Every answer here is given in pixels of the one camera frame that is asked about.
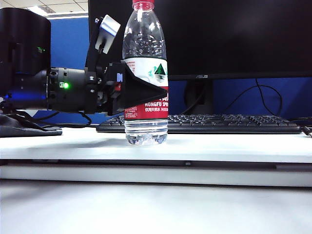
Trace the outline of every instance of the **ceiling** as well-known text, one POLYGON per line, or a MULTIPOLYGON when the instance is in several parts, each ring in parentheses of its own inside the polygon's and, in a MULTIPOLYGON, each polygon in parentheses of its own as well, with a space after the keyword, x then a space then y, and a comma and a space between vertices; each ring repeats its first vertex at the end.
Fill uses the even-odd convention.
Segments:
POLYGON ((31 6, 47 6, 55 13, 88 12, 88 0, 0 0, 0 8, 31 6))

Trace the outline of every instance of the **bottle label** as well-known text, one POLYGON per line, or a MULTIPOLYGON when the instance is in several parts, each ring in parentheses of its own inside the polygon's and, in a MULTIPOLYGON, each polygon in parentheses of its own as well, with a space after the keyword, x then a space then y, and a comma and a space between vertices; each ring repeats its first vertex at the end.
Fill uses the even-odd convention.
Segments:
MULTIPOLYGON (((167 61, 159 58, 127 58, 128 67, 136 77, 168 90, 167 61)), ((125 120, 167 119, 168 95, 145 104, 125 109, 125 120)))

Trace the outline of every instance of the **asus logo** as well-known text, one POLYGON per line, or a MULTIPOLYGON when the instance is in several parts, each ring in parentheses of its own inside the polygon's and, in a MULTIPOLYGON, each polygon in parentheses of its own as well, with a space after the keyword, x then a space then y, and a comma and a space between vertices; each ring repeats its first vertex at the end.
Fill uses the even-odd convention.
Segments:
POLYGON ((208 78, 208 75, 197 75, 196 78, 198 79, 208 78))

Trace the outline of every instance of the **green tree logo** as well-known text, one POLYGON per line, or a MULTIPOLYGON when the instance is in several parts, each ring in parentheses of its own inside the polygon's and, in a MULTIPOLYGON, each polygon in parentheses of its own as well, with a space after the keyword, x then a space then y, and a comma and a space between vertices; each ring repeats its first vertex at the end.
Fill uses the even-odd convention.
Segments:
POLYGON ((161 64, 156 69, 155 74, 157 74, 157 75, 165 75, 166 74, 165 71, 164 71, 164 68, 162 67, 161 64))

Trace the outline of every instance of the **desk surface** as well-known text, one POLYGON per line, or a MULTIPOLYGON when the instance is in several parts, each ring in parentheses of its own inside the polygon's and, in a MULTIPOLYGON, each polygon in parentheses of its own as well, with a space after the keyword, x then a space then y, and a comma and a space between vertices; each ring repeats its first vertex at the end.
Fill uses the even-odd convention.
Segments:
POLYGON ((64 129, 62 136, 0 138, 0 159, 148 159, 312 163, 312 139, 295 135, 168 135, 134 146, 125 134, 64 129))
POLYGON ((312 191, 0 181, 1 234, 310 234, 312 191))

